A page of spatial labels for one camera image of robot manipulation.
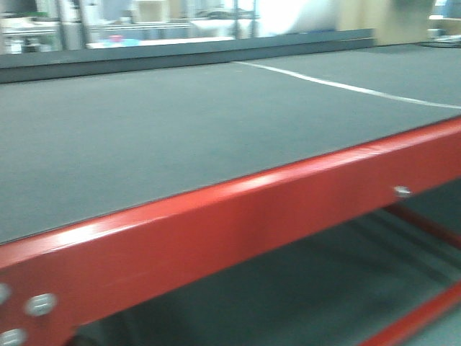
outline dark gray border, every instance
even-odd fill
[[[373,46],[372,30],[0,56],[0,83],[225,63]]]

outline bolt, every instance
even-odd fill
[[[27,339],[22,329],[12,329],[0,334],[0,346],[21,346]]]
[[[10,295],[12,294],[12,290],[6,283],[0,283],[0,305],[5,303]]]
[[[26,303],[26,313],[33,317],[49,314],[56,306],[58,299],[52,293],[31,297]]]
[[[396,186],[394,187],[394,191],[399,198],[409,198],[413,195],[411,190],[406,186]]]

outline table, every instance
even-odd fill
[[[59,345],[62,326],[394,203],[398,185],[456,179],[459,57],[404,45],[0,85],[0,281],[28,273],[2,329]],[[23,321],[43,292],[59,297],[46,326]]]

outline gray shelf surface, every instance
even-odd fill
[[[460,103],[461,51],[255,63]],[[0,244],[458,116],[237,63],[0,85]]]

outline red metal beam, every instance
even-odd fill
[[[0,332],[62,345],[80,324],[461,176],[461,117],[0,247]],[[54,293],[48,315],[31,296]]]
[[[425,218],[421,214],[415,213],[414,211],[404,207],[402,205],[390,205],[385,210],[402,220],[415,225],[421,230],[447,242],[448,244],[461,249],[461,235],[456,234],[453,231],[439,225],[438,223]]]
[[[459,303],[461,303],[461,281],[359,346],[399,345]]]

